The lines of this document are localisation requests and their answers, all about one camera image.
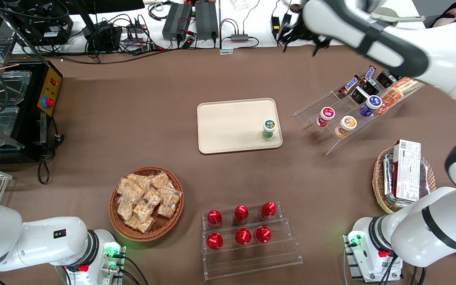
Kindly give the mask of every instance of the red bottle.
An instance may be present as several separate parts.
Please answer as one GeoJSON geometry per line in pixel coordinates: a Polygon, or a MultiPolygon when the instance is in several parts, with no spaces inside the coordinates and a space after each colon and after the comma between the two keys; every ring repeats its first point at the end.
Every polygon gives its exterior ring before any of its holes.
{"type": "Polygon", "coordinates": [[[219,211],[212,210],[207,214],[207,222],[214,228],[220,228],[223,226],[223,217],[219,211]]]}
{"type": "Polygon", "coordinates": [[[261,220],[270,220],[277,213],[277,205],[274,202],[265,203],[261,206],[261,220]]]}
{"type": "Polygon", "coordinates": [[[235,233],[235,241],[239,245],[247,245],[251,241],[251,232],[244,228],[239,229],[235,233]]]}
{"type": "Polygon", "coordinates": [[[210,249],[217,251],[223,246],[223,237],[218,233],[209,234],[207,237],[207,246],[210,249]]]}
{"type": "Polygon", "coordinates": [[[235,208],[234,220],[236,224],[244,224],[247,221],[247,217],[249,217],[249,210],[246,206],[240,205],[235,208]]]}
{"type": "Polygon", "coordinates": [[[272,238],[272,231],[264,226],[255,230],[255,239],[259,243],[267,243],[272,238]]]}

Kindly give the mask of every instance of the wicker basket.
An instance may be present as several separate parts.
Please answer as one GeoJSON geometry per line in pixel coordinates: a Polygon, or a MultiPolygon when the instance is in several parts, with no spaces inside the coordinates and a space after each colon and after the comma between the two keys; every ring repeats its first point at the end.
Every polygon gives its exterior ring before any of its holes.
{"type": "MultiPolygon", "coordinates": [[[[393,153],[393,146],[383,151],[376,161],[376,165],[374,166],[374,176],[372,177],[372,189],[374,190],[376,200],[381,208],[385,210],[386,213],[395,213],[402,208],[389,204],[385,199],[385,175],[383,173],[383,165],[385,155],[388,153],[393,153]]],[[[429,163],[425,159],[423,159],[423,161],[425,161],[425,164],[427,165],[427,183],[429,184],[430,191],[432,192],[436,190],[436,178],[434,178],[434,173],[432,172],[432,167],[430,167],[429,163]]]]}
{"type": "Polygon", "coordinates": [[[141,231],[134,230],[131,227],[127,226],[126,224],[124,224],[123,219],[119,216],[119,214],[117,214],[117,208],[119,207],[119,204],[117,204],[117,200],[119,198],[117,188],[119,187],[119,183],[117,183],[116,188],[114,189],[114,191],[112,192],[112,196],[110,197],[108,214],[110,216],[110,222],[112,223],[112,226],[114,226],[114,229],[116,229],[116,231],[120,233],[121,236],[135,241],[155,240],[161,238],[166,233],[168,233],[179,221],[179,218],[182,215],[182,210],[184,209],[184,191],[182,190],[181,183],[179,182],[177,177],[175,177],[175,175],[173,175],[170,171],[166,169],[152,166],[139,168],[130,173],[134,173],[137,175],[157,175],[161,171],[164,171],[168,175],[170,181],[172,181],[174,188],[177,191],[182,192],[182,197],[179,200],[179,205],[177,206],[177,209],[175,210],[173,217],[165,218],[162,215],[158,215],[158,207],[156,207],[156,209],[154,209],[154,212],[152,213],[152,217],[155,219],[154,224],[152,224],[152,227],[150,228],[150,231],[148,233],[144,234],[141,231]]]}

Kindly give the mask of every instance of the clear acrylic rack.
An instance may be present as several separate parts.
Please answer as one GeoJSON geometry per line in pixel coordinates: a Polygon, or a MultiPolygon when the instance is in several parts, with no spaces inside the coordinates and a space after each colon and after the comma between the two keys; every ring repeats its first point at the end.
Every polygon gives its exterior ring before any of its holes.
{"type": "Polygon", "coordinates": [[[203,267],[205,280],[221,277],[236,276],[261,270],[268,270],[302,264],[302,255],[298,240],[293,233],[289,220],[284,217],[280,202],[277,204],[277,213],[271,220],[262,221],[259,218],[261,206],[248,207],[249,217],[244,225],[233,223],[235,209],[220,211],[223,217],[223,226],[219,229],[212,228],[207,222],[207,214],[201,215],[201,252],[203,254],[203,267]],[[272,231],[270,242],[258,243],[254,236],[247,245],[238,245],[235,242],[235,232],[246,228],[254,234],[260,226],[266,226],[272,231]],[[214,251],[207,247],[207,237],[211,233],[218,233],[223,238],[221,249],[214,251]]]}
{"type": "MultiPolygon", "coordinates": [[[[367,72],[368,70],[358,74],[358,77],[360,77],[361,79],[364,78],[367,72]]],[[[338,92],[340,88],[346,86],[347,83],[349,83],[349,81],[338,86],[337,88],[333,89],[323,97],[319,98],[318,100],[312,102],[311,104],[305,106],[304,108],[298,110],[297,112],[295,112],[295,114],[293,114],[293,117],[297,117],[298,119],[300,119],[300,121],[302,121],[302,123],[304,123],[306,127],[312,124],[317,128],[319,132],[323,132],[327,129],[328,132],[326,133],[328,133],[328,136],[332,136],[335,138],[334,145],[330,148],[326,155],[337,149],[339,146],[344,145],[349,140],[356,137],[358,134],[362,133],[368,126],[370,126],[372,123],[374,123],[380,118],[380,116],[376,114],[372,114],[370,117],[364,117],[360,115],[359,110],[363,104],[359,104],[353,100],[353,98],[351,97],[351,92],[353,90],[351,90],[347,96],[344,96],[342,93],[338,92]],[[321,109],[327,106],[335,110],[335,117],[332,121],[328,122],[326,127],[320,127],[315,123],[315,120],[320,115],[321,109]],[[337,128],[341,119],[344,116],[354,117],[357,120],[357,127],[352,132],[350,132],[346,137],[341,138],[335,134],[334,130],[335,128],[337,128]]],[[[395,105],[400,104],[404,99],[407,98],[407,96],[413,94],[422,86],[424,86],[423,83],[417,83],[413,86],[412,89],[409,89],[408,91],[404,92],[404,96],[402,97],[402,99],[400,99],[398,103],[394,104],[389,110],[393,109],[395,105]]],[[[386,94],[390,88],[391,86],[386,89],[382,87],[382,91],[378,93],[378,96],[381,97],[382,94],[386,94]]]]}

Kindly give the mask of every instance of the brown table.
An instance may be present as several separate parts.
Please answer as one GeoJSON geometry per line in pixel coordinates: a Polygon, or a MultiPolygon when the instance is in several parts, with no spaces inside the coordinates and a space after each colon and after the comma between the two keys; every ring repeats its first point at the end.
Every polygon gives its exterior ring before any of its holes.
{"type": "MultiPolygon", "coordinates": [[[[297,47],[283,54],[261,48],[226,56],[217,50],[174,51],[119,65],[54,61],[66,77],[55,113],[66,139],[49,164],[52,184],[38,183],[36,164],[1,166],[15,177],[2,204],[20,212],[24,221],[75,215],[90,229],[107,229],[128,247],[128,256],[151,285],[173,285],[204,283],[201,213],[279,200],[304,264],[208,283],[342,285],[342,234],[358,218],[383,214],[371,187],[382,150],[398,139],[421,142],[436,184],[452,186],[443,163],[456,144],[456,102],[425,86],[324,156],[332,142],[314,128],[304,129],[293,113],[367,69],[369,62],[346,47],[330,47],[314,58],[311,51],[297,47]],[[261,97],[277,103],[284,139],[280,148],[218,155],[198,151],[200,103],[261,97]],[[184,213],[163,238],[128,241],[110,224],[108,199],[120,177],[150,165],[179,178],[184,213]]],[[[408,284],[411,272],[406,265],[404,280],[393,284],[408,284]]],[[[0,279],[8,285],[61,284],[48,264],[2,272],[0,279]]],[[[425,284],[456,284],[456,254],[431,265],[425,284]]]]}

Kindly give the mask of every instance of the gray device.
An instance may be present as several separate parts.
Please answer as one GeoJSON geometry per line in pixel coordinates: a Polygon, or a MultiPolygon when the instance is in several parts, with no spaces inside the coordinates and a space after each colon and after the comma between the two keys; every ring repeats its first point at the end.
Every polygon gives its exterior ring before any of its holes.
{"type": "Polygon", "coordinates": [[[195,4],[197,36],[199,40],[219,37],[215,2],[195,4]]]}
{"type": "Polygon", "coordinates": [[[187,30],[190,26],[191,16],[192,6],[190,4],[172,3],[165,25],[163,26],[163,38],[165,40],[178,40],[179,42],[185,40],[186,32],[184,30],[187,30]]]}

